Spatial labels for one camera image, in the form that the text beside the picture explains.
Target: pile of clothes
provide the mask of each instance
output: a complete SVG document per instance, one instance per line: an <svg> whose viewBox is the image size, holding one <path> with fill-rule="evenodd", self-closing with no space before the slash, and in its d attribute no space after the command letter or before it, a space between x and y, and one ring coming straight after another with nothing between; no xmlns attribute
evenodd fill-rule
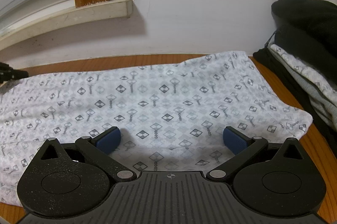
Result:
<svg viewBox="0 0 337 224"><path fill-rule="evenodd" d="M278 0L274 42L253 54L294 95L337 156L337 6Z"/></svg>

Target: ridged black surface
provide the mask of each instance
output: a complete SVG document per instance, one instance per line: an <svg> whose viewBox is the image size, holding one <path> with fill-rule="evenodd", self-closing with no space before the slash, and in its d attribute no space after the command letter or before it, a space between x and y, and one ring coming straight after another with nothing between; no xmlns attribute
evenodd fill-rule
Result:
<svg viewBox="0 0 337 224"><path fill-rule="evenodd" d="M27 215L20 224L323 224L312 214L295 219L262 216L241 205L224 183L200 172L150 172L115 185L96 209L68 219Z"/></svg>

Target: triangular hole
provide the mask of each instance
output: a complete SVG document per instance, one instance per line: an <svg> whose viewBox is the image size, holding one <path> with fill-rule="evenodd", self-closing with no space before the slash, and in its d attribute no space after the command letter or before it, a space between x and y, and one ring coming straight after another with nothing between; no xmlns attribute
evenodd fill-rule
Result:
<svg viewBox="0 0 337 224"><path fill-rule="evenodd" d="M44 152L43 156L41 157L42 160L58 158L56 150L54 146L49 145L46 151Z"/></svg>
<svg viewBox="0 0 337 224"><path fill-rule="evenodd" d="M284 153L285 158L294 158L294 159L303 159L299 151L297 150L296 146L290 144L288 146L287 151Z"/></svg>

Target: white patterned fabric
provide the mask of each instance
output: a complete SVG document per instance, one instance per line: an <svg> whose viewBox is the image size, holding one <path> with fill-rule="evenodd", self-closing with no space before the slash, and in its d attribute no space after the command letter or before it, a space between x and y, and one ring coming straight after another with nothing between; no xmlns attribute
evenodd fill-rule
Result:
<svg viewBox="0 0 337 224"><path fill-rule="evenodd" d="M53 73L0 88L0 198L20 205L17 183L44 140L70 143L111 126L122 132L111 157L142 170L207 172L233 156L233 126L270 142L301 138L312 117L284 104L245 52L180 64Z"/></svg>
<svg viewBox="0 0 337 224"><path fill-rule="evenodd" d="M331 103L337 106L337 86L328 81L318 69L287 53L284 49L275 44L272 44L270 48L279 54L279 56L291 67L291 69L316 85L322 94L331 101Z"/></svg>

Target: white wall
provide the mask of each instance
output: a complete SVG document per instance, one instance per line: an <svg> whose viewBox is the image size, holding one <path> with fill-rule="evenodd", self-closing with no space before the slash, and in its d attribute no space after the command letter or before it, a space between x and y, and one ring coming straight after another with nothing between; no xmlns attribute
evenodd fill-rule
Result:
<svg viewBox="0 0 337 224"><path fill-rule="evenodd" d="M59 29L0 52L16 68L101 56L211 53L263 47L276 0L134 0L129 19Z"/></svg>

